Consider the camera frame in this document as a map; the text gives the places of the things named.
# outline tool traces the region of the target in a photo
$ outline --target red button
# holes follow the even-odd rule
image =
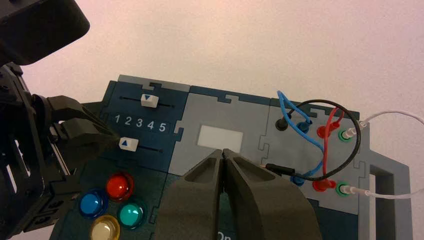
[[[126,172],[113,174],[106,184],[107,195],[112,201],[125,201],[133,194],[133,191],[134,179]]]

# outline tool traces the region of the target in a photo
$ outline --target teal button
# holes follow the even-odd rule
[[[124,205],[119,213],[119,220],[123,225],[136,227],[143,218],[143,209],[134,203]]]

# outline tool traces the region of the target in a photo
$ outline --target number 2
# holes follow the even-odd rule
[[[126,117],[126,122],[125,122],[125,125],[131,125],[131,120],[132,120],[132,118],[130,117],[130,116],[127,116]]]
[[[155,124],[155,122],[154,121],[151,121],[151,123],[149,123],[147,125],[147,127],[150,128],[150,130],[152,130],[153,129],[153,124]]]

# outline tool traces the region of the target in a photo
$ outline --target blue button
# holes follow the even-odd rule
[[[79,213],[85,218],[93,219],[105,213],[108,208],[106,192],[100,188],[86,192],[79,201]]]
[[[99,211],[100,199],[96,195],[88,193],[81,199],[81,211],[85,214],[94,214]]]

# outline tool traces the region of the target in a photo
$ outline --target round push button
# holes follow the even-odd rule
[[[91,225],[91,240],[118,240],[121,228],[116,218],[111,215],[103,215],[97,218]]]
[[[108,208],[108,197],[101,189],[91,189],[79,201],[79,212],[88,219],[96,218]]]
[[[115,173],[109,177],[106,184],[110,200],[122,202],[127,200],[134,191],[134,179],[126,172]]]
[[[146,220],[146,207],[134,201],[123,204],[117,213],[119,223],[127,229],[135,229]]]

